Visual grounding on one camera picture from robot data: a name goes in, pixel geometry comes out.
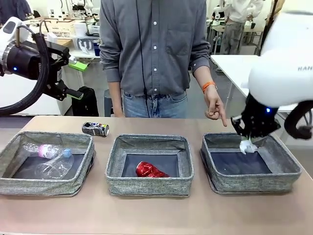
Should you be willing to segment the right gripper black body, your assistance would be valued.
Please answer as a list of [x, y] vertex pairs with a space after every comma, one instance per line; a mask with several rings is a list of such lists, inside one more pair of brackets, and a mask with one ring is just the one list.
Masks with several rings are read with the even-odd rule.
[[278, 108], [265, 106], [248, 94], [246, 106], [241, 113], [247, 135], [242, 136], [254, 135], [263, 138], [280, 129], [281, 125], [275, 118], [277, 111]]

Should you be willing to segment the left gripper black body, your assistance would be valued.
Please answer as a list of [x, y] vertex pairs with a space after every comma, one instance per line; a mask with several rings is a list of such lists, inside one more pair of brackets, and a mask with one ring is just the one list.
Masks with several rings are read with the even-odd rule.
[[21, 77], [37, 80], [40, 71], [47, 65], [49, 68], [48, 84], [57, 82], [57, 73], [60, 69], [52, 54], [61, 55], [61, 45], [47, 42], [48, 61], [42, 63], [41, 56], [35, 43], [23, 42], [19, 47], [13, 46], [7, 56], [7, 70]]

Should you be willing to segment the person's left hand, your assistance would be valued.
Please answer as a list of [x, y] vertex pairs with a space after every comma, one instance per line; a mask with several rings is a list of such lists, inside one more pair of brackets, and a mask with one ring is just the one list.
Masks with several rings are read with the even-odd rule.
[[208, 107], [205, 116], [211, 120], [221, 119], [223, 126], [227, 127], [224, 104], [218, 95], [216, 87], [209, 85], [204, 91], [204, 100]]

